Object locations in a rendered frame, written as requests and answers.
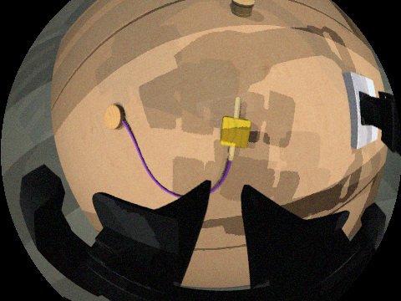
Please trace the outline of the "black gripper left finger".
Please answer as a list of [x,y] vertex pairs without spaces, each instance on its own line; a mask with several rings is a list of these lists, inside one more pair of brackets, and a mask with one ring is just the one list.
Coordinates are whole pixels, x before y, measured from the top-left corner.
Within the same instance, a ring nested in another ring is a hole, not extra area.
[[211,180],[204,180],[194,190],[156,210],[102,191],[93,194],[93,204],[103,228],[164,250],[173,284],[180,287],[203,227],[210,190]]

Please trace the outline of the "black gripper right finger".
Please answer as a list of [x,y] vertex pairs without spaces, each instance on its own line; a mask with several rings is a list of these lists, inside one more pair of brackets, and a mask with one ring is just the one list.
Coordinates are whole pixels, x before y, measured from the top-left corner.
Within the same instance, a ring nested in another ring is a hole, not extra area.
[[311,240],[344,227],[350,211],[328,214],[310,220],[297,217],[264,196],[253,186],[241,189],[250,287],[270,285],[270,278],[283,270]]

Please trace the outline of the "dark purple string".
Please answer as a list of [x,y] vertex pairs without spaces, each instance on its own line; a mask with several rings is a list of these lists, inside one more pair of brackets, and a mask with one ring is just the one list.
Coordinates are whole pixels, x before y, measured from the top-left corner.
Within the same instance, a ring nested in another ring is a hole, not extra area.
[[[235,108],[234,108],[233,117],[235,117],[235,118],[240,118],[240,116],[241,116],[241,114],[240,114],[240,110],[241,110],[241,98],[240,98],[240,97],[235,97],[234,104],[235,104]],[[136,147],[136,150],[138,151],[138,154],[140,154],[140,148],[139,148],[138,145],[136,144],[136,140],[135,140],[135,138],[134,138],[134,135],[131,134],[131,130],[130,130],[129,127],[127,126],[126,121],[121,120],[121,123],[124,124],[124,127],[126,127],[126,130],[128,131],[128,133],[130,133],[130,137],[133,138],[133,142],[134,142],[134,144],[136,145],[136,146],[135,146],[135,147]],[[230,148],[228,148],[228,157],[227,157],[228,163],[227,163],[227,168],[226,168],[226,170],[225,170],[225,173],[224,173],[223,177],[221,178],[221,180],[218,181],[218,184],[213,188],[213,190],[210,190],[210,193],[211,193],[212,191],[216,191],[217,188],[220,187],[220,184],[223,183],[223,181],[225,180],[225,177],[226,177],[226,175],[227,175],[227,173],[228,173],[228,170],[230,170],[230,167],[231,167],[231,161],[234,160],[234,154],[235,154],[235,147],[230,146]],[[144,157],[141,156],[141,154],[140,154],[140,159],[141,159],[141,161],[143,161],[145,170],[147,171],[148,174],[150,174],[150,177],[153,178],[155,184],[157,184],[157,185],[161,188],[161,190],[167,191],[166,188],[164,188],[163,186],[161,186],[161,184],[158,183],[157,180],[155,180],[155,178],[153,177],[153,175],[151,175],[150,170],[148,170],[148,168],[147,168],[147,166],[146,166],[146,164],[145,164],[145,162],[144,162]],[[181,198],[181,195],[177,195],[177,194],[171,193],[171,191],[167,191],[167,193],[170,194],[170,195],[173,195],[174,197],[179,197],[179,198]]]

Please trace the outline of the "olive-yellow wooden block with round hole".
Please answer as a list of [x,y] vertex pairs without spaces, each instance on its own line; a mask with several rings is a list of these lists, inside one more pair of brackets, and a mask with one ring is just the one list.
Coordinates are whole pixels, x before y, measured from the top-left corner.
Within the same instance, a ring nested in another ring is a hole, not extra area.
[[221,144],[224,146],[247,148],[250,131],[250,120],[224,116],[221,122]]

